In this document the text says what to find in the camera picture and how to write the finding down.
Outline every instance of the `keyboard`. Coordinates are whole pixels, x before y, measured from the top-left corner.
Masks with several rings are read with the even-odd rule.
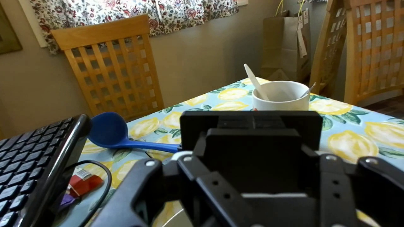
[[[0,139],[0,227],[52,224],[90,128],[79,114]]]

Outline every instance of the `floral tablecloth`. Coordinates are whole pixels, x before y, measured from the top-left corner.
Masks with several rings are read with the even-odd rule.
[[[252,109],[251,92],[250,80],[237,80],[131,121],[127,123],[129,133],[138,139],[179,143],[179,115],[183,110]],[[362,155],[379,155],[404,170],[404,119],[317,94],[312,94],[309,108],[323,115],[319,144],[322,151],[336,152],[348,162],[355,162]],[[149,153],[160,160],[170,157],[168,152],[149,151]],[[141,150],[110,151],[87,141],[81,158],[98,160],[111,168],[112,194],[134,162],[145,156]],[[103,175],[96,166],[86,168]],[[92,192],[71,209],[59,219],[58,225],[78,225],[88,213],[88,208],[98,199],[101,190]],[[168,204],[167,211],[158,221],[164,223],[178,209],[178,202]]]

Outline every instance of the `wooden chair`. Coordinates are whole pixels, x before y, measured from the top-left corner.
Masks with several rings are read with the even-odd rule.
[[[318,35],[310,83],[317,81],[314,93],[333,89],[346,37],[346,10],[342,0],[329,0],[323,27]]]
[[[52,30],[91,114],[115,110],[132,119],[163,108],[149,40],[149,17]]]
[[[343,40],[347,52],[346,102],[361,103],[376,94],[404,86],[401,0],[328,1],[310,78],[322,84],[319,89],[329,78],[336,76]]]

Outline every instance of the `patterned curtain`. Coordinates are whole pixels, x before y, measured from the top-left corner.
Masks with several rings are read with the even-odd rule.
[[[50,28],[82,26],[148,13],[150,35],[162,35],[237,11],[236,0],[29,0],[48,47],[58,51]]]

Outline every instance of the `blue spoon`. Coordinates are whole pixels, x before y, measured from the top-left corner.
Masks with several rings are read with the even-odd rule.
[[[103,112],[95,115],[90,131],[90,141],[107,148],[153,148],[169,152],[180,150],[178,143],[160,143],[132,139],[127,136],[127,124],[115,112]]]

